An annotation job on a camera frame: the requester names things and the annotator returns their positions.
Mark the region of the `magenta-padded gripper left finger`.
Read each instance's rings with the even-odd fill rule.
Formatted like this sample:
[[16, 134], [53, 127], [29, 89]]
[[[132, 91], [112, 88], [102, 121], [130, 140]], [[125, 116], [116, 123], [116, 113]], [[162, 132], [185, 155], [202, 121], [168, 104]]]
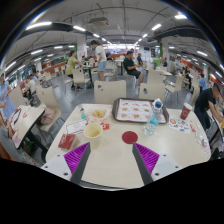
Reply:
[[79, 185], [90, 152], [90, 143], [85, 143], [64, 155], [57, 154], [42, 169]]

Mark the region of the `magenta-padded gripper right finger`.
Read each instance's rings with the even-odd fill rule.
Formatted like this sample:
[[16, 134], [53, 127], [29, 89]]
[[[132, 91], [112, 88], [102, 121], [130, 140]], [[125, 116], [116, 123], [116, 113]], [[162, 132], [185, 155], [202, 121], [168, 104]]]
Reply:
[[167, 154], [158, 154], [138, 143], [133, 144], [132, 153], [145, 185], [182, 169], [182, 167]]

